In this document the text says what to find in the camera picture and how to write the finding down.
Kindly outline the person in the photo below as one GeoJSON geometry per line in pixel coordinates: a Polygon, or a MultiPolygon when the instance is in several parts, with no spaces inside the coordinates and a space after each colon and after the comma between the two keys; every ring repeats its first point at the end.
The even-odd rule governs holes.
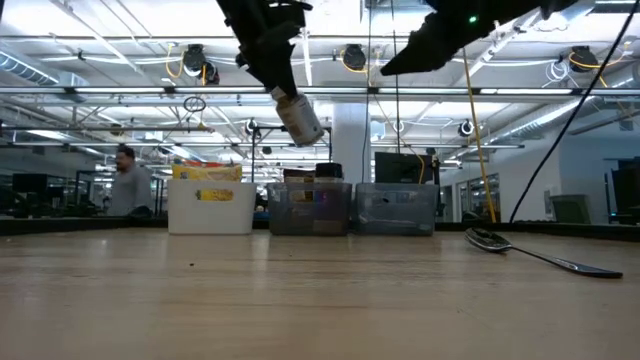
{"type": "Polygon", "coordinates": [[[116,151],[116,174],[111,188],[112,217],[150,218],[152,216],[151,175],[136,163],[135,152],[126,145],[116,151]]]}

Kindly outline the black monitor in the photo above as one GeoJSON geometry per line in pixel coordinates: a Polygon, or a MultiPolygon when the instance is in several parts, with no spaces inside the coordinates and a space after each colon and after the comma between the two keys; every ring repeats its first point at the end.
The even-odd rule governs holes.
{"type": "Polygon", "coordinates": [[[47,188],[47,174],[14,173],[12,175],[12,190],[14,192],[44,194],[47,188]]]}
{"type": "Polygon", "coordinates": [[[436,179],[428,155],[376,152],[374,161],[376,183],[426,184],[436,179]]]}

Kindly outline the yellow ramen noodle packet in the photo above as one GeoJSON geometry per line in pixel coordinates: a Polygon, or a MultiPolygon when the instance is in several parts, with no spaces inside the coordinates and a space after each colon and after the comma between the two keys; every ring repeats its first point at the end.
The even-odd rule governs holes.
{"type": "MultiPolygon", "coordinates": [[[[172,176],[178,180],[197,180],[214,182],[240,182],[242,179],[242,166],[240,164],[227,164],[225,167],[201,168],[184,166],[183,164],[172,165],[172,176]]],[[[195,197],[200,201],[227,202],[234,198],[232,190],[227,189],[204,189],[196,190],[195,197]]]]}

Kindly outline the black background cabinet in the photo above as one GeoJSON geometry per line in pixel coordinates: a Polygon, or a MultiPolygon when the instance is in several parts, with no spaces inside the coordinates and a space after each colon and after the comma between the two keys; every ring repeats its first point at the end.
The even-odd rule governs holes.
{"type": "Polygon", "coordinates": [[[626,168],[612,172],[615,217],[621,224],[640,224],[640,169],[626,168]]]}

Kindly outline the purple-label glass spice jar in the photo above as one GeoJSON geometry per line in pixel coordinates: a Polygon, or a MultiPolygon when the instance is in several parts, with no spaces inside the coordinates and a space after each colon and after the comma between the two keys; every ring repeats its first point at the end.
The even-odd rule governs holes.
{"type": "Polygon", "coordinates": [[[334,211],[342,202],[344,172],[339,163],[319,163],[315,167],[314,184],[317,186],[314,201],[318,204],[317,218],[332,220],[334,211]]]}

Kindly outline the white plastic bin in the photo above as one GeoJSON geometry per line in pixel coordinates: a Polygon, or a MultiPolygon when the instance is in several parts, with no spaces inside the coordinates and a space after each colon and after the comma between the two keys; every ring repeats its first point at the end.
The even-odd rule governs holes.
{"type": "Polygon", "coordinates": [[[254,183],[170,179],[168,231],[172,235],[246,235],[252,231],[254,183]]]}

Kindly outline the dark green waste bin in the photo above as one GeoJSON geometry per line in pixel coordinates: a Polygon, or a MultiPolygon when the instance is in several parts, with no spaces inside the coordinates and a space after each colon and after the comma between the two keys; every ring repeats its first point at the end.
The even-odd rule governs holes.
{"type": "Polygon", "coordinates": [[[590,224],[588,197],[584,194],[550,197],[553,215],[558,223],[590,224]]]}

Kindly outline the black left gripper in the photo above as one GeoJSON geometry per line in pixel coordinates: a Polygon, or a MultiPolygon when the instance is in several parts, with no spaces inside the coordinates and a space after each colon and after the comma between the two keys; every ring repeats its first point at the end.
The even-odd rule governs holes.
{"type": "Polygon", "coordinates": [[[295,98],[294,46],[289,40],[306,27],[305,14],[313,6],[301,0],[217,0],[217,4],[239,41],[237,67],[248,70],[269,91],[279,88],[295,98]],[[242,53],[256,54],[248,62],[242,53]]]}

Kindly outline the grey overhead crossbeam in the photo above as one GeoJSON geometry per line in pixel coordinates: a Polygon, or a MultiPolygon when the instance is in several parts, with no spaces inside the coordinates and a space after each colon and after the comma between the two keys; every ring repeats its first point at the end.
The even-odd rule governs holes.
{"type": "MultiPolygon", "coordinates": [[[[417,95],[454,96],[464,95],[466,88],[451,87],[299,87],[299,91],[309,95],[417,95]]],[[[486,96],[581,96],[586,88],[471,88],[474,95],[486,96]]],[[[266,94],[259,86],[189,86],[189,87],[0,87],[0,94],[47,94],[47,95],[89,95],[89,94],[266,94]]]]}

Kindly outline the translucent grey plastic bin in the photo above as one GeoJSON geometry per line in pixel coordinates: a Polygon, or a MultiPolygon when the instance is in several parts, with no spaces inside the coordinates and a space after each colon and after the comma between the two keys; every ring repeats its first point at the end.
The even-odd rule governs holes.
{"type": "Polygon", "coordinates": [[[349,230],[351,184],[272,183],[267,194],[274,235],[343,236],[349,230]]]}
{"type": "Polygon", "coordinates": [[[355,231],[365,235],[431,236],[439,187],[433,184],[361,183],[355,190],[355,231]]]}

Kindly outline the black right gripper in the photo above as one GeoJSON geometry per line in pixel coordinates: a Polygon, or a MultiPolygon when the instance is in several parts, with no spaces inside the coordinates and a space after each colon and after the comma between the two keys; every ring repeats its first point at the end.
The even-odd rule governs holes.
{"type": "Polygon", "coordinates": [[[478,38],[494,22],[508,23],[539,7],[539,0],[428,0],[435,10],[412,31],[408,43],[381,68],[383,76],[431,72],[478,38]]]}

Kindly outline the large purple-lid spice jar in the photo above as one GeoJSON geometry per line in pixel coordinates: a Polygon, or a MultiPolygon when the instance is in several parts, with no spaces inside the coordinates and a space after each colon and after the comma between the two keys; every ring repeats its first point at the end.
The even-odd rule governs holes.
{"type": "Polygon", "coordinates": [[[297,147],[311,146],[324,136],[309,99],[302,93],[289,97],[279,87],[271,91],[276,112],[297,147]]]}

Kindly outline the plain dark silver spoon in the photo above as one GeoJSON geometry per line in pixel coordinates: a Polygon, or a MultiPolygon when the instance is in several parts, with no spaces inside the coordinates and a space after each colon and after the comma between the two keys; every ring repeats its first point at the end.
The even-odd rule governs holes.
{"type": "Polygon", "coordinates": [[[471,245],[489,253],[506,253],[514,250],[557,266],[565,271],[587,277],[621,279],[624,276],[622,272],[592,267],[516,247],[503,236],[485,229],[469,228],[465,230],[464,236],[471,245]]]}

